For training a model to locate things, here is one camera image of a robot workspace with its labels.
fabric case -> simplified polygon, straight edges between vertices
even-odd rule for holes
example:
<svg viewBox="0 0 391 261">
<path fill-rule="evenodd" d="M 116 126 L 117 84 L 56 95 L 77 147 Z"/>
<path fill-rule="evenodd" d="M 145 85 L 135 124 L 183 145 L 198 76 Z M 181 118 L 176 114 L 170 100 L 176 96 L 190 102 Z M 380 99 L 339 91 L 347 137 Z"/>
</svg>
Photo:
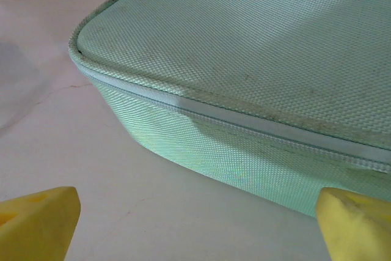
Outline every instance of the fabric case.
<svg viewBox="0 0 391 261">
<path fill-rule="evenodd" d="M 390 0 L 108 0 L 70 56 L 173 162 L 312 216 L 391 201 Z"/>
</svg>

crack on surface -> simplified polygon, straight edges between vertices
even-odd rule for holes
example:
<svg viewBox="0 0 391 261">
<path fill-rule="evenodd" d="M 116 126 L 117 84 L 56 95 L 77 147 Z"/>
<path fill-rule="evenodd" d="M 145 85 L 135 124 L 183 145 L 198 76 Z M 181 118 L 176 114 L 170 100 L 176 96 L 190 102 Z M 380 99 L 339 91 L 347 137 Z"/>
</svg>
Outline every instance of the crack on surface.
<svg viewBox="0 0 391 261">
<path fill-rule="evenodd" d="M 148 198 L 143 198 L 141 200 L 138 200 L 136 203 L 134 203 L 134 205 L 124 214 L 122 215 L 112 226 L 111 228 L 109 229 L 109 231 L 107 233 L 105 233 L 103 235 L 103 237 L 97 241 L 93 246 L 90 247 L 90 251 L 88 252 L 88 254 L 82 259 L 82 261 L 87 261 L 88 259 L 90 259 L 91 257 L 93 257 L 94 255 L 94 250 L 101 246 L 108 237 L 110 237 L 117 229 L 118 229 L 118 225 L 120 224 L 120 222 L 122 220 L 124 220 L 128 215 L 132 214 L 134 209 L 137 208 L 137 205 L 140 204 L 141 202 L 145 201 L 145 200 L 152 200 L 153 197 L 148 197 Z"/>
<path fill-rule="evenodd" d="M 9 122 L 7 122 L 5 125 L 3 125 L 1 128 L 0 128 L 0 131 L 4 131 L 6 129 L 9 129 L 11 127 L 13 127 L 14 125 L 18 124 L 21 120 L 23 120 L 26 116 L 28 116 L 33 110 L 34 108 L 39 105 L 39 104 L 42 104 L 43 102 L 45 102 L 47 99 L 49 99 L 50 96 L 52 96 L 53 94 L 56 94 L 58 92 L 61 92 L 63 90 L 66 90 L 66 89 L 71 89 L 71 88 L 82 88 L 82 87 L 87 87 L 87 86 L 92 86 L 91 83 L 88 83 L 88 84 L 83 84 L 83 85 L 79 85 L 79 86 L 76 86 L 76 85 L 71 85 L 71 86 L 67 86 L 67 87 L 63 87 L 63 88 L 60 88 L 60 89 L 56 89 L 52 92 L 49 92 L 46 97 L 44 99 L 42 99 L 41 101 L 38 101 L 36 103 L 34 103 L 30 109 L 28 111 L 26 111 L 25 114 L 23 114 L 22 116 L 20 116 L 19 118 L 16 118 L 16 119 L 13 119 Z"/>
</svg>

zipper track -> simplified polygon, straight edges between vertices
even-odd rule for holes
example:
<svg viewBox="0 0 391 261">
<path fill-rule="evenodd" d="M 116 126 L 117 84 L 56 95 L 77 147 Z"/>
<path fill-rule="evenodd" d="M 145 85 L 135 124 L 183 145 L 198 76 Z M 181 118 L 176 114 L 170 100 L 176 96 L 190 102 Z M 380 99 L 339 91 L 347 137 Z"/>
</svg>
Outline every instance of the zipper track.
<svg viewBox="0 0 391 261">
<path fill-rule="evenodd" d="M 170 111 L 174 111 L 176 113 L 183 114 L 183 115 L 188 116 L 190 118 L 199 119 L 199 120 L 207 122 L 207 123 L 212 123 L 214 125 L 219 125 L 219 126 L 224 127 L 224 128 L 228 128 L 228 129 L 231 129 L 231 130 L 236 130 L 236 131 L 240 131 L 242 133 L 250 134 L 250 135 L 256 136 L 258 138 L 266 139 L 266 140 L 268 140 L 270 142 L 273 142 L 275 144 L 285 145 L 287 147 L 298 149 L 298 150 L 301 150 L 301 151 L 304 151 L 304 152 L 309 152 L 309 153 L 312 153 L 312 154 L 315 154 L 315 155 L 325 156 L 325 157 L 327 157 L 328 159 L 331 159 L 331 160 L 342 161 L 342 162 L 345 162 L 345 163 L 348 163 L 348 164 L 354 166 L 355 168 L 369 169 L 369 170 L 372 170 L 372 171 L 383 172 L 383 173 L 386 173 L 386 174 L 391 173 L 391 166 L 389 164 L 387 164 L 387 163 L 382 163 L 382 162 L 379 162 L 379 161 L 368 160 L 368 159 L 361 158 L 361 157 L 358 157 L 358 156 L 347 155 L 347 154 L 344 154 L 344 153 L 336 152 L 334 150 L 324 149 L 324 148 L 318 147 L 318 146 L 315 147 L 315 146 L 308 145 L 308 144 L 305 144 L 305 143 L 302 143 L 302 142 L 293 141 L 293 140 L 290 140 L 290 139 L 281 138 L 279 136 L 263 133 L 263 132 L 258 131 L 258 130 L 253 130 L 253 129 L 250 129 L 250 128 L 246 128 L 246 127 L 243 127 L 243 126 L 240 126 L 240 125 L 236 125 L 236 124 L 231 123 L 231 122 L 226 122 L 224 120 L 217 119 L 215 117 L 209 117 L 209 116 L 206 116 L 204 114 L 199 114 L 199 113 L 196 113 L 196 112 L 193 112 L 193 111 L 189 111 L 187 109 L 183 109 L 183 108 L 178 107 L 178 106 L 173 106 L 173 105 L 170 105 L 170 104 L 158 101 L 158 100 L 154 100 L 154 99 L 152 99 L 150 97 L 145 97 L 145 96 L 142 96 L 142 95 L 139 95 L 139 94 L 135 94 L 135 93 L 130 92 L 128 90 L 125 90 L 125 89 L 119 88 L 117 86 L 114 86 L 112 84 L 106 83 L 106 82 L 104 82 L 104 81 L 102 81 L 100 79 L 97 79 L 96 77 L 90 75 L 89 73 L 87 73 L 80 66 L 78 66 L 78 68 L 80 69 L 80 71 L 84 75 L 86 75 L 91 81 L 94 81 L 95 83 L 102 84 L 102 85 L 104 85 L 106 87 L 109 87 L 111 89 L 117 90 L 117 91 L 122 92 L 122 93 L 124 93 L 126 95 L 132 96 L 134 98 L 137 98 L 137 99 L 140 99 L 140 100 L 143 100 L 143 101 L 147 101 L 147 102 L 149 102 L 149 103 L 151 103 L 153 105 L 162 107 L 164 109 L 168 109 Z"/>
</svg>

bag lid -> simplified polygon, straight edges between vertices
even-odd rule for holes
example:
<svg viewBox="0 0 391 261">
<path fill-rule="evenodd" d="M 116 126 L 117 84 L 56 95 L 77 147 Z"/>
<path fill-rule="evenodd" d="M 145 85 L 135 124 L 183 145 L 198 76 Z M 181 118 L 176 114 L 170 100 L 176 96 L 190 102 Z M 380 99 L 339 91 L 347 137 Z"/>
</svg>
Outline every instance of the bag lid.
<svg viewBox="0 0 391 261">
<path fill-rule="evenodd" d="M 141 86 L 391 149 L 390 36 L 390 0 L 109 0 L 76 30 L 71 55 Z"/>
</svg>

white table surface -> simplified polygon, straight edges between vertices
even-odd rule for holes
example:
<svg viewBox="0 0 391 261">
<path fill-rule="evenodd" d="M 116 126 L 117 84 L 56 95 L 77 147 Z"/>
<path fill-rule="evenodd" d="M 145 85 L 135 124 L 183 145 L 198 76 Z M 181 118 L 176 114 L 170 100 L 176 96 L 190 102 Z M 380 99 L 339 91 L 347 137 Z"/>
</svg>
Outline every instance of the white table surface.
<svg viewBox="0 0 391 261">
<path fill-rule="evenodd" d="M 103 1 L 0 1 L 0 200 L 75 186 L 67 261 L 330 260 L 315 219 L 132 140 L 68 56 Z"/>
</svg>

